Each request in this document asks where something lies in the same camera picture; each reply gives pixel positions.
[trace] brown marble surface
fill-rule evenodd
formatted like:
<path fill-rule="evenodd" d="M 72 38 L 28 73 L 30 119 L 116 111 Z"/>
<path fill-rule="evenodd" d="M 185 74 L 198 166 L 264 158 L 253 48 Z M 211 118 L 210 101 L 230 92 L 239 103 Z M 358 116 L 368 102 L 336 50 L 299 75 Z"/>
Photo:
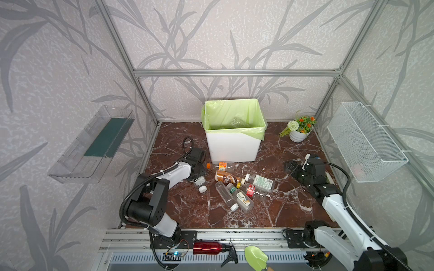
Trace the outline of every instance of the brown marble surface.
<path fill-rule="evenodd" d="M 207 170 L 207 191 L 200 193 L 193 183 L 179 183 L 169 190 L 166 213 L 179 222 L 182 228 L 238 228 L 238 227 L 304 227 L 306 221 L 324 220 L 331 227 L 337 227 L 325 210 L 283 170 L 283 162 L 304 159 L 308 153 L 317 153 L 324 161 L 315 133 L 301 143 L 292 142 L 289 137 L 279 138 L 278 133 L 286 122 L 269 122 L 264 141 L 261 142 L 254 162 L 237 163 L 235 176 L 257 173 L 277 182 L 269 196 L 255 194 L 255 207 L 249 213 L 241 208 L 231 212 L 215 189 L 214 173 Z M 206 150 L 205 163 L 210 163 L 205 131 L 199 122 L 164 122 L 158 133 L 147 173 L 173 165 L 183 154 L 184 137 L 190 136 L 194 146 Z"/>

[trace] wallpaper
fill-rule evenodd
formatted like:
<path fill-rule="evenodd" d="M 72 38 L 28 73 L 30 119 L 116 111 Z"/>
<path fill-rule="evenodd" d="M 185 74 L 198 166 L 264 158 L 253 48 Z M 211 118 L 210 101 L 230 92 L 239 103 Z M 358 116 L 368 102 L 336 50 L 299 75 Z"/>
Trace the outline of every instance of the wallpaper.
<path fill-rule="evenodd" d="M 89 270 L 155 128 L 92 1 L 0 0 L 0 270 Z M 98 184 L 49 168 L 102 105 L 135 121 Z"/>
<path fill-rule="evenodd" d="M 432 76 L 434 1 L 389 1 L 345 72 L 373 108 L 431 172 L 434 170 Z M 318 119 L 316 131 L 332 163 L 348 170 L 327 131 L 342 101 L 339 86 Z M 341 185 L 345 177 L 340 174 Z M 391 246 L 400 247 L 413 270 L 434 264 L 434 201 L 406 166 L 380 182 L 353 182 L 349 200 Z"/>
<path fill-rule="evenodd" d="M 335 69 L 372 4 L 360 0 L 107 0 L 135 69 Z M 141 78 L 162 120 L 208 99 L 257 98 L 268 120 L 315 112 L 332 78 Z"/>

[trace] white flower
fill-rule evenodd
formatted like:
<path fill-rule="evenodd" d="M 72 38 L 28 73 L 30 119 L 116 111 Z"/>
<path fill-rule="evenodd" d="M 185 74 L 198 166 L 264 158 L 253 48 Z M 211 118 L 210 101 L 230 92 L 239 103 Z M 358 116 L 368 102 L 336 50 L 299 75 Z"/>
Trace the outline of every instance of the white flower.
<path fill-rule="evenodd" d="M 299 128 L 298 122 L 296 122 L 296 121 L 290 121 L 290 122 L 288 122 L 288 128 L 291 131 L 296 131 Z"/>

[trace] green shovel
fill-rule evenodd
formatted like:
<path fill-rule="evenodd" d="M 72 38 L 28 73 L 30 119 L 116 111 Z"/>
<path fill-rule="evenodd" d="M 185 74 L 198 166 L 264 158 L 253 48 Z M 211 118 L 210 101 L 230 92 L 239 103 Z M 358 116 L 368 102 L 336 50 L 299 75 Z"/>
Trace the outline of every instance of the green shovel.
<path fill-rule="evenodd" d="M 268 256 L 258 247 L 255 247 L 254 245 L 246 247 L 244 249 L 244 255 L 246 256 L 247 262 L 256 271 L 261 271 L 263 269 L 274 271 L 271 267 L 267 267 Z"/>

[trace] green and white label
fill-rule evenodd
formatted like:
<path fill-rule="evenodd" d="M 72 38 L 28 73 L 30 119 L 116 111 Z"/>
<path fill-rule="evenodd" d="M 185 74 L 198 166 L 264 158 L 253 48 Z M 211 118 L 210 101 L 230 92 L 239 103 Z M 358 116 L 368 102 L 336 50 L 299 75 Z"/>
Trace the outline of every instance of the green and white label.
<path fill-rule="evenodd" d="M 250 201 L 246 198 L 246 196 L 243 194 L 243 193 L 241 193 L 241 192 L 238 192 L 238 194 L 237 194 L 237 198 L 239 198 L 242 202 L 243 202 L 243 204 L 244 204 L 244 206 L 249 206 L 250 205 Z"/>
<path fill-rule="evenodd" d="M 255 180 L 253 181 L 253 184 L 256 186 L 260 186 L 263 188 L 266 188 L 268 190 L 271 190 L 273 187 L 273 181 L 267 178 L 264 178 L 262 176 L 256 175 Z"/>

